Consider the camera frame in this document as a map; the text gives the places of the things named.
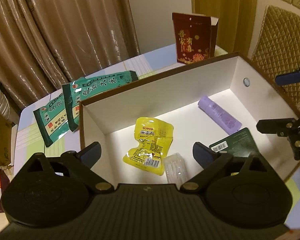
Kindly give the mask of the green rice bag rear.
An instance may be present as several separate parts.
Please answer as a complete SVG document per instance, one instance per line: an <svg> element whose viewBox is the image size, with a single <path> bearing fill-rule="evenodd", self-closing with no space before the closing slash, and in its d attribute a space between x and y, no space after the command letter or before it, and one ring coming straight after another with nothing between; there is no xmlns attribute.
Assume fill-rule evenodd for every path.
<svg viewBox="0 0 300 240"><path fill-rule="evenodd" d="M46 147L71 133L63 93L33 113Z"/></svg>

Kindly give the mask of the quilted gold chair cover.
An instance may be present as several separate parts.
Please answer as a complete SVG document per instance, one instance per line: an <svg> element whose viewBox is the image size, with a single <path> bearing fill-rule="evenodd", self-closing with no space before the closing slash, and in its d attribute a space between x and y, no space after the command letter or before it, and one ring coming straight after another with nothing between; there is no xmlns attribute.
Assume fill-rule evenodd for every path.
<svg viewBox="0 0 300 240"><path fill-rule="evenodd" d="M273 80L300 67L300 16L267 6L251 60Z"/></svg>

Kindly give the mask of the dark red gift bag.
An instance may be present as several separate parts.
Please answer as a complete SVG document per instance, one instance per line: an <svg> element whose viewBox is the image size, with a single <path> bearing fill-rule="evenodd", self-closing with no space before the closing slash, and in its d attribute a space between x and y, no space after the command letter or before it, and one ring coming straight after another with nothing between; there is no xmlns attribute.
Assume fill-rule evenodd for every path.
<svg viewBox="0 0 300 240"><path fill-rule="evenodd" d="M202 14L172 14L177 61L192 64L215 55L218 18Z"/></svg>

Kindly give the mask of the green rice bag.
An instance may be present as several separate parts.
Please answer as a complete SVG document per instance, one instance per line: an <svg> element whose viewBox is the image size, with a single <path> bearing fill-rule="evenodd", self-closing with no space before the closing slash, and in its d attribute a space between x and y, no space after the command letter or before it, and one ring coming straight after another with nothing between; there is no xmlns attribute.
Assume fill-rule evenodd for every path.
<svg viewBox="0 0 300 240"><path fill-rule="evenodd" d="M71 133L63 93L33 113L46 147Z"/></svg>
<svg viewBox="0 0 300 240"><path fill-rule="evenodd" d="M97 94L124 86L139 78L134 71L124 71L96 77L82 77L62 85L66 116L72 132L79 127L79 103Z"/></svg>

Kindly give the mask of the beige curtain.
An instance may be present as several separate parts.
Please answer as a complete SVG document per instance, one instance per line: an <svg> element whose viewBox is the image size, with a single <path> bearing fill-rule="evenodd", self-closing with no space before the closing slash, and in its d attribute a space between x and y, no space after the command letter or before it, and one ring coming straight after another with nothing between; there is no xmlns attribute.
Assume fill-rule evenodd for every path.
<svg viewBox="0 0 300 240"><path fill-rule="evenodd" d="M139 53L129 0L0 0L0 81L21 109Z"/></svg>

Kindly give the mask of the clear plastic floss box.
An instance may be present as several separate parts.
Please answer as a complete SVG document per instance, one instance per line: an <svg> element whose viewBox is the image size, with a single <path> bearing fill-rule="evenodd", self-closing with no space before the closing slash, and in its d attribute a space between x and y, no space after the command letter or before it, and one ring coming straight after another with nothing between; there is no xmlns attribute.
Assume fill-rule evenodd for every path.
<svg viewBox="0 0 300 240"><path fill-rule="evenodd" d="M179 153L167 156L163 159L165 174L169 184L175 184L180 188L189 179L185 161Z"/></svg>

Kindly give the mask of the dark green packet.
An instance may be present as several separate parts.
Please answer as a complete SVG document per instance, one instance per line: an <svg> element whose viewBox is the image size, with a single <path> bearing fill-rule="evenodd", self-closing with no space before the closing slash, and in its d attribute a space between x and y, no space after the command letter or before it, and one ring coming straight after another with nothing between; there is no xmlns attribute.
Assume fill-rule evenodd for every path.
<svg viewBox="0 0 300 240"><path fill-rule="evenodd" d="M214 152L230 153L235 157L248 157L251 153L258 153L256 142L248 128L238 132L209 146Z"/></svg>

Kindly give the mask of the green rice bag front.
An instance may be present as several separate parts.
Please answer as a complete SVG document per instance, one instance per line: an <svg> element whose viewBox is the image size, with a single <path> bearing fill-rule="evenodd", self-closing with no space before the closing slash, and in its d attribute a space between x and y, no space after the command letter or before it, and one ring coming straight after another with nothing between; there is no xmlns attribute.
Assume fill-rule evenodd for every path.
<svg viewBox="0 0 300 240"><path fill-rule="evenodd" d="M124 86L139 78L134 71L124 71L96 77L82 77L62 85L66 116L72 132L79 127L79 103L97 94Z"/></svg>

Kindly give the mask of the golden yellow curtain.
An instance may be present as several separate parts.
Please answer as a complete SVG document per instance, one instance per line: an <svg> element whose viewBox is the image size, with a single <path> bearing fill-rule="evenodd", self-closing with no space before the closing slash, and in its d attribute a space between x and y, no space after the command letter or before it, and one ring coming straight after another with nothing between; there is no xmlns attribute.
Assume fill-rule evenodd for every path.
<svg viewBox="0 0 300 240"><path fill-rule="evenodd" d="M257 0L191 0L192 12L218 18L216 44L247 56L253 34Z"/></svg>

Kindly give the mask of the yellow snack pouch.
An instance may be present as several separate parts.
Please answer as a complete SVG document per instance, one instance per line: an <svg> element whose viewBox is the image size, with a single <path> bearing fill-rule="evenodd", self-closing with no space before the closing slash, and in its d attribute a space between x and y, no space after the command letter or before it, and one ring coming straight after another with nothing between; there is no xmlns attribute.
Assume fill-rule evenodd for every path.
<svg viewBox="0 0 300 240"><path fill-rule="evenodd" d="M156 175L163 175L163 159L173 141L172 124L156 118L140 117L135 123L134 139L139 143L123 157L128 165Z"/></svg>

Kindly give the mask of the purple cream tube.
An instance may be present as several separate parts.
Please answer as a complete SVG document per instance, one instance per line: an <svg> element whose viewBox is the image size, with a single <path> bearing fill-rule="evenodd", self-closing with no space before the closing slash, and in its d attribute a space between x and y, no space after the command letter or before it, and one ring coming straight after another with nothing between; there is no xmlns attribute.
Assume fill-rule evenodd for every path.
<svg viewBox="0 0 300 240"><path fill-rule="evenodd" d="M202 111L204 111L228 135L236 133L242 127L241 122L235 119L231 114L229 114L207 96L203 96L199 100L198 107Z"/></svg>

